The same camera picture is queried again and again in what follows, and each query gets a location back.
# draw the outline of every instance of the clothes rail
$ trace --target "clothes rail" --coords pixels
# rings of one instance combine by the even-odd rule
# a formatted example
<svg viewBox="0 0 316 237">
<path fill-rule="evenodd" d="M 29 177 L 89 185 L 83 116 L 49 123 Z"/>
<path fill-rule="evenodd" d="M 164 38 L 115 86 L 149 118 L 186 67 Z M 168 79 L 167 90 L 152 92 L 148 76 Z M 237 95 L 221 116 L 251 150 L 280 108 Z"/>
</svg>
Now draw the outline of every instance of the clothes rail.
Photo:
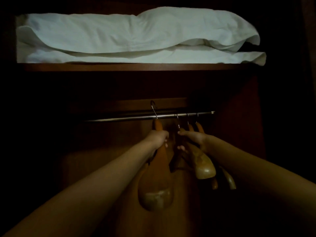
<svg viewBox="0 0 316 237">
<path fill-rule="evenodd" d="M 195 113 L 176 113 L 176 114 L 157 114 L 156 115 L 135 115 L 135 116 L 125 116 L 125 117 L 116 117 L 116 118 L 106 118 L 98 120 L 87 120 L 86 122 L 114 122 L 114 121 L 132 121 L 132 120 L 150 120 L 158 118 L 174 118 L 181 116 L 200 116 L 200 115 L 209 115 L 214 114 L 215 111 L 209 112 L 195 112 Z"/>
</svg>

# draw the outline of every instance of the person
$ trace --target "person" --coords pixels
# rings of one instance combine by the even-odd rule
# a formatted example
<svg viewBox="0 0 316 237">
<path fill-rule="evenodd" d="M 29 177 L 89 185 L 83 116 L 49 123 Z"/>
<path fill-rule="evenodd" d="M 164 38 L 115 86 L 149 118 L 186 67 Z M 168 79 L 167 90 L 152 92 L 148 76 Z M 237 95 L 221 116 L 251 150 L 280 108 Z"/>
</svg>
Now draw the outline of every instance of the person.
<svg viewBox="0 0 316 237">
<path fill-rule="evenodd" d="M 233 176 L 282 199 L 306 220 L 306 226 L 315 228 L 314 183 L 215 136 L 190 131 L 178 134 L 199 144 Z M 91 235 L 132 178 L 155 150 L 166 144 L 168 137 L 167 131 L 151 131 L 123 155 L 48 200 L 4 236 Z"/>
</svg>

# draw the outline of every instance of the person's left hand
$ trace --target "person's left hand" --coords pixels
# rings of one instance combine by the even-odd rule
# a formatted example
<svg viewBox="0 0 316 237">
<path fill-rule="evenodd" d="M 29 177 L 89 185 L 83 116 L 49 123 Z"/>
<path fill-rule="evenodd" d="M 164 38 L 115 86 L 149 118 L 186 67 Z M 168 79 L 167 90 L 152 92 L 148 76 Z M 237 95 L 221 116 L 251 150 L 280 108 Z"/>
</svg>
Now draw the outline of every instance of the person's left hand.
<svg viewBox="0 0 316 237">
<path fill-rule="evenodd" d="M 168 131 L 150 131 L 144 141 L 148 141 L 153 145 L 153 148 L 156 150 L 161 147 L 169 137 Z"/>
</svg>

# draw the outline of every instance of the white fabric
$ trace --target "white fabric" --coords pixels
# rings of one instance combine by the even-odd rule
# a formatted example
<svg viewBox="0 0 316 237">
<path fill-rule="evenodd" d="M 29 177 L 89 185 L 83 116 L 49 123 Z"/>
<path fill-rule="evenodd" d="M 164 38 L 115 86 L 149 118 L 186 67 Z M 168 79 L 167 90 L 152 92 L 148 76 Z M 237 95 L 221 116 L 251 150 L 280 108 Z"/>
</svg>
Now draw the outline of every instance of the white fabric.
<svg viewBox="0 0 316 237">
<path fill-rule="evenodd" d="M 107 54 L 65 53 L 50 48 L 35 48 L 18 44 L 19 63 L 242 63 L 265 64 L 264 52 L 221 51 L 208 46 L 177 45 L 162 50 Z"/>
<path fill-rule="evenodd" d="M 185 7 L 159 7 L 138 16 L 29 14 L 17 36 L 34 46 L 90 54 L 159 50 L 180 43 L 238 51 L 245 41 L 260 43 L 256 29 L 234 13 Z"/>
</svg>

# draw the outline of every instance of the hand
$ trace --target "hand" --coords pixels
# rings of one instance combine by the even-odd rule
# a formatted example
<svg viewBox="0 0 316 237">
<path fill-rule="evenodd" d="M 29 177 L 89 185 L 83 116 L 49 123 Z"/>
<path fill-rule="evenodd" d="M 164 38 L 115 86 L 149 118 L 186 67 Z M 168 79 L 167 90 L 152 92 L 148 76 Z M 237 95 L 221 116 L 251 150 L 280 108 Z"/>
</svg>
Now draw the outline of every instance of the hand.
<svg viewBox="0 0 316 237">
<path fill-rule="evenodd" d="M 144 141 L 152 144 L 154 150 L 156 150 L 167 141 L 166 138 L 169 138 L 168 131 L 150 131 L 147 137 L 144 139 Z"/>
<path fill-rule="evenodd" d="M 195 131 L 178 131 L 179 135 L 186 136 L 189 139 L 191 139 L 193 142 L 197 143 L 200 145 L 200 149 L 205 152 L 206 151 L 206 139 L 207 139 L 207 134 L 200 133 L 200 132 L 195 132 Z M 178 149 L 184 150 L 184 146 L 178 147 Z"/>
</svg>

